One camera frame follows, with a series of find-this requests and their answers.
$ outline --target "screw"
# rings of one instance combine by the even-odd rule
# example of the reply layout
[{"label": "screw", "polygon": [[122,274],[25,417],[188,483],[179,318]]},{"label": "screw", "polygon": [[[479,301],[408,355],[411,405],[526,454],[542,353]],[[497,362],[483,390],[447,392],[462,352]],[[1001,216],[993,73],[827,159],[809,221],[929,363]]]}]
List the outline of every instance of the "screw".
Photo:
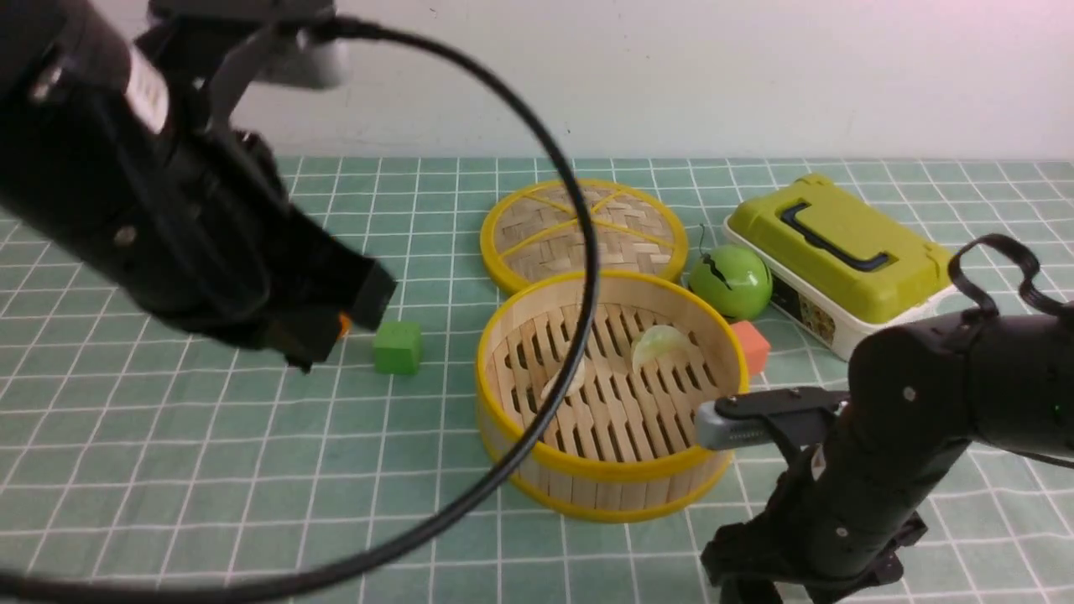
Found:
[{"label": "screw", "polygon": [[119,247],[127,247],[128,245],[134,243],[134,239],[137,236],[137,229],[127,225],[126,227],[120,227],[116,231],[116,236],[113,240],[115,244]]}]

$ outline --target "green cutting mat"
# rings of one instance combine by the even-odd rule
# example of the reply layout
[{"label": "green cutting mat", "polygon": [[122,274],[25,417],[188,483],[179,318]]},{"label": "green cutting mat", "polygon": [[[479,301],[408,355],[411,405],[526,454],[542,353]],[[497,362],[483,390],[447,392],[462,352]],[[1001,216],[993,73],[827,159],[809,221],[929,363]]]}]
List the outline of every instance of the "green cutting mat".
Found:
[{"label": "green cutting mat", "polygon": [[[1006,232],[1045,263],[1042,289],[1074,298],[1068,162],[579,160],[580,176],[647,189],[698,242],[743,199],[822,172],[952,247]],[[0,562],[79,577],[221,584],[363,549],[445,505],[488,460],[474,358],[503,297],[478,230],[496,200],[555,175],[542,160],[294,158],[293,199],[404,283],[389,315],[419,321],[413,377],[373,373],[351,335],[303,377],[147,320],[98,276],[0,221]],[[972,253],[970,276],[1006,312],[1018,273]],[[845,385],[845,365],[775,313],[758,388]],[[435,544],[309,602],[719,602],[697,552],[757,513],[783,469],[740,452],[700,503],[632,526],[565,520],[502,489]],[[921,514],[905,579],[876,603],[1074,602],[1074,472],[974,447]],[[792,590],[801,596],[801,591]]]}]

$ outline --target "bamboo steamer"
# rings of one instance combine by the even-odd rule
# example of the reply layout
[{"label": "bamboo steamer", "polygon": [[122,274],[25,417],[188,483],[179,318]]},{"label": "bamboo steamer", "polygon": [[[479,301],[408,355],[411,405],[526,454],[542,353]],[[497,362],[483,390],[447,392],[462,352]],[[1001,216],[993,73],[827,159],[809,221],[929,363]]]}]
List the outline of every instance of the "bamboo steamer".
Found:
[{"label": "bamboo steamer", "polygon": [[[597,231],[601,269],[679,279],[690,242],[670,208],[618,183],[581,178],[579,186]],[[509,294],[583,270],[582,233],[563,183],[538,183],[497,203],[481,227],[481,257]]]},{"label": "bamboo steamer", "polygon": [[[500,307],[477,358],[478,428],[498,460],[542,405],[578,320],[582,274],[539,282]],[[630,343],[671,325],[694,344],[630,369]],[[698,447],[694,413],[749,388],[745,360],[727,322],[686,289],[654,275],[603,271],[586,343],[584,385],[511,477],[565,515],[632,522],[676,512],[720,480],[731,451]]]}]

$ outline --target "orange cube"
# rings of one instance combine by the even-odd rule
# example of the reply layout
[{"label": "orange cube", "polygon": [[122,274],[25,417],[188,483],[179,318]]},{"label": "orange cube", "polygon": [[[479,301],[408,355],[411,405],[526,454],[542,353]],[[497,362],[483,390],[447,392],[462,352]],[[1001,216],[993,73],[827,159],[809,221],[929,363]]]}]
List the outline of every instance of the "orange cube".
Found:
[{"label": "orange cube", "polygon": [[745,366],[750,376],[754,376],[765,371],[765,363],[768,362],[768,353],[772,349],[771,344],[765,336],[753,327],[750,321],[738,321],[731,323],[731,331],[739,340],[739,346],[745,355]]}]

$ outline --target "green cube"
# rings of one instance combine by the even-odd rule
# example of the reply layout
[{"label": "green cube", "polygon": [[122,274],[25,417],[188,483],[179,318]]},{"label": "green cube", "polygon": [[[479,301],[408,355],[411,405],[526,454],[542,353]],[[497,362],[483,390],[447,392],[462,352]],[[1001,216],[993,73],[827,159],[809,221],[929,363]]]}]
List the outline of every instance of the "green cube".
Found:
[{"label": "green cube", "polygon": [[412,321],[384,321],[373,337],[373,368],[377,373],[418,373],[421,364],[421,326]]}]

